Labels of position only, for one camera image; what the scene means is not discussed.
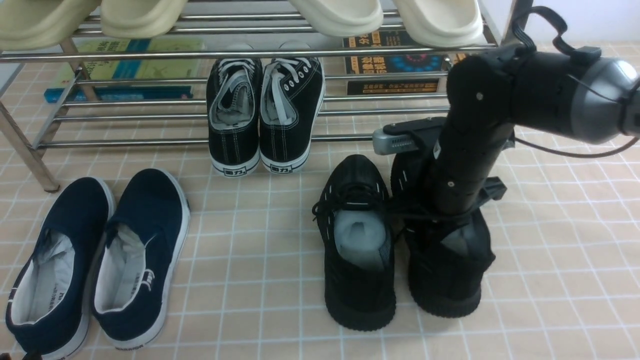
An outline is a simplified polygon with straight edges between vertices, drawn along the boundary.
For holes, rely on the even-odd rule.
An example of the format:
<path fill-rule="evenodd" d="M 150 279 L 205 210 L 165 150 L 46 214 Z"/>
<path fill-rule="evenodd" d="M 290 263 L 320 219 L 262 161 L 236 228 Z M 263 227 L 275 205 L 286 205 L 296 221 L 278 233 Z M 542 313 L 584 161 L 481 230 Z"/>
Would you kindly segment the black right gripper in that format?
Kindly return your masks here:
<path fill-rule="evenodd" d="M 419 209 L 422 217 L 434 221 L 451 221 L 505 194 L 506 186 L 489 174 L 515 140 L 511 123 L 430 117 L 383 129 L 410 133 L 418 146 L 393 154 L 391 190 L 398 207 Z"/>

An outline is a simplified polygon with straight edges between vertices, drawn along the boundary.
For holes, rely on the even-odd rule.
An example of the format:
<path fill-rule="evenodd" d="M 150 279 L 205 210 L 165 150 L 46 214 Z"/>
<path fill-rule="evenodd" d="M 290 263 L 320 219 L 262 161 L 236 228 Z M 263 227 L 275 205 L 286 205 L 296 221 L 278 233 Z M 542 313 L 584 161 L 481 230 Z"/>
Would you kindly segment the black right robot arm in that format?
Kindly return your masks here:
<path fill-rule="evenodd" d="M 590 145 L 620 135 L 629 146 L 639 141 L 639 76 L 595 47 L 560 54 L 510 45 L 469 55 L 450 69 L 446 96 L 445 118 L 402 130 L 420 164 L 394 190 L 392 214 L 449 222 L 502 199 L 506 185 L 489 174 L 516 126 Z"/>

